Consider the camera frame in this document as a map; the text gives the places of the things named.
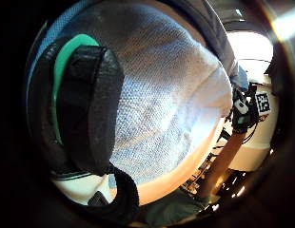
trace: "black strap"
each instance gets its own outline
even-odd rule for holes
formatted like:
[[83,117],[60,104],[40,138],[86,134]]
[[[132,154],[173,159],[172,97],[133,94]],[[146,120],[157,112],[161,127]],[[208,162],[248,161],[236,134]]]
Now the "black strap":
[[115,221],[120,224],[128,224],[134,221],[139,210],[139,196],[133,179],[122,170],[112,164],[108,173],[114,174],[117,183],[117,195],[112,203],[105,206],[98,201],[89,201],[88,206],[80,206],[92,216]]

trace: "white surface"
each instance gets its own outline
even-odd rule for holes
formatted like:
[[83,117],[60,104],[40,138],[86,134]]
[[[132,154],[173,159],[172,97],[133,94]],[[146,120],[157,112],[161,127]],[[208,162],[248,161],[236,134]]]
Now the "white surface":
[[52,180],[52,182],[69,199],[83,205],[88,205],[97,191],[101,192],[109,203],[113,201],[108,186],[108,175],[103,177],[90,175],[74,180]]

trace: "green strap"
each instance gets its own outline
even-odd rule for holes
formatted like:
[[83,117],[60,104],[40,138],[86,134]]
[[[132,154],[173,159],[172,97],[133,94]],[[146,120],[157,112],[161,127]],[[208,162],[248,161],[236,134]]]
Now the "green strap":
[[86,34],[78,34],[63,45],[54,63],[54,70],[53,70],[54,82],[53,82],[53,90],[51,95],[51,117],[52,117],[55,137],[60,144],[63,144],[63,143],[62,143],[62,139],[60,135],[59,123],[58,123],[58,118],[56,113],[56,101],[58,97],[58,92],[60,90],[60,86],[62,84],[64,70],[69,61],[69,57],[71,56],[73,51],[79,48],[80,46],[99,46],[99,44],[92,37]]

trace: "white mesh fabric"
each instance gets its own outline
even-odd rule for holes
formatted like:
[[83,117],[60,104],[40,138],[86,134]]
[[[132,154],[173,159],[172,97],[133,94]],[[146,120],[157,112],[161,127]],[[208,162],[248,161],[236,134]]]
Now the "white mesh fabric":
[[124,69],[110,161],[137,184],[176,168],[231,108],[218,59],[153,7],[105,1],[71,20],[61,36],[77,33],[112,48]]

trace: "black foam pad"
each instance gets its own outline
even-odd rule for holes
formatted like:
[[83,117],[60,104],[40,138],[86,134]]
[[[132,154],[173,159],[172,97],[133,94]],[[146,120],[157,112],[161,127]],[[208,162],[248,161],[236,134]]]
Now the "black foam pad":
[[57,116],[64,147],[81,170],[108,172],[123,81],[123,70],[106,47],[80,46],[69,58]]
[[50,121],[50,97],[53,85],[55,57],[69,37],[52,43],[43,52],[32,73],[29,83],[27,110],[31,136],[37,143],[51,171],[56,174],[78,172],[69,154],[56,142]]

